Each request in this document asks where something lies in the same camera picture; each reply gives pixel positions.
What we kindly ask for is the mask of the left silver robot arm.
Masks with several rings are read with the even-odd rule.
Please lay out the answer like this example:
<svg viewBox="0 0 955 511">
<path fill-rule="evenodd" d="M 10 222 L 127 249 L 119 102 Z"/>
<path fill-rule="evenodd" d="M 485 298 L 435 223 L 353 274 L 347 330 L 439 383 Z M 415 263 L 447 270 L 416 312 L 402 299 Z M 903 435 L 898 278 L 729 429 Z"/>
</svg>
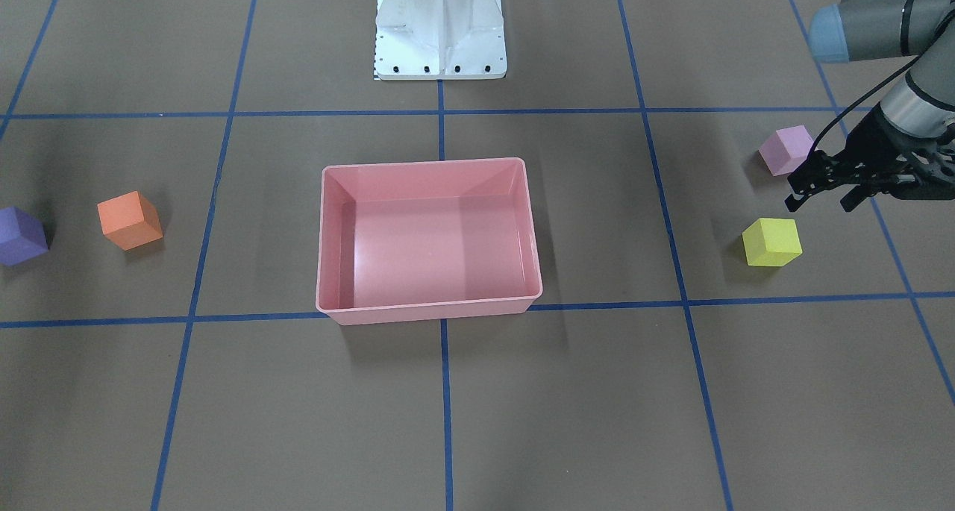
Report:
<svg viewBox="0 0 955 511">
<path fill-rule="evenodd" d="M 901 201 L 953 198 L 953 11 L 954 0 L 840 0 L 816 12 L 808 34 L 815 61 L 908 62 L 880 83 L 886 96 L 839 153 L 812 145 L 788 177 L 790 211 L 840 186 L 849 187 L 840 199 L 847 212 L 879 194 Z"/>
</svg>

